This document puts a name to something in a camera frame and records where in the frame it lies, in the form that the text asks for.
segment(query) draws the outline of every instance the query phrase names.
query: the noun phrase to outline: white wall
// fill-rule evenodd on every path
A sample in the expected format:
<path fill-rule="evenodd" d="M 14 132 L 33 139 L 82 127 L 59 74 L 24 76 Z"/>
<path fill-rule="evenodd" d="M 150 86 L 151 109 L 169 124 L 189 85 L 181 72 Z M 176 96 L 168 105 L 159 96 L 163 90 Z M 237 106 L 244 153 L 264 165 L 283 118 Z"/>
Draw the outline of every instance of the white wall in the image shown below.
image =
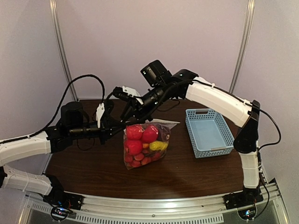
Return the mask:
<path fill-rule="evenodd" d="M 127 85 L 144 94 L 140 70 L 155 59 L 173 74 L 190 69 L 229 89 L 247 0 L 57 1 L 72 77 L 93 73 L 107 94 Z M 97 82 L 75 84 L 79 98 L 98 98 Z"/>
<path fill-rule="evenodd" d="M 48 123 L 67 83 L 49 1 L 2 0 L 0 21 L 0 139 L 5 139 Z M 40 174 L 46 159 L 35 156 L 10 166 Z M 0 189 L 1 224 L 16 223 L 23 197 L 21 191 Z"/>
<path fill-rule="evenodd" d="M 235 94 L 256 99 L 277 121 L 282 142 L 262 150 L 269 179 L 275 177 L 292 223 L 299 220 L 299 2 L 256 1 L 244 65 Z M 260 118 L 260 143 L 276 141 L 277 131 Z"/>

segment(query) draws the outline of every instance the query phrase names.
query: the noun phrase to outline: bag of fruit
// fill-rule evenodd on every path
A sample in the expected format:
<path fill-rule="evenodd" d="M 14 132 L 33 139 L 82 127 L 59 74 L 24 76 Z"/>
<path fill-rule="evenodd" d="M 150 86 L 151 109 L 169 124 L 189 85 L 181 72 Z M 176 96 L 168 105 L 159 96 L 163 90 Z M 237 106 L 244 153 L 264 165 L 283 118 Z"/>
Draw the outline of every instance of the bag of fruit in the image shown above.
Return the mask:
<path fill-rule="evenodd" d="M 171 128 L 177 123 L 155 119 L 141 125 L 127 126 L 124 131 L 124 162 L 132 169 L 165 156 Z"/>

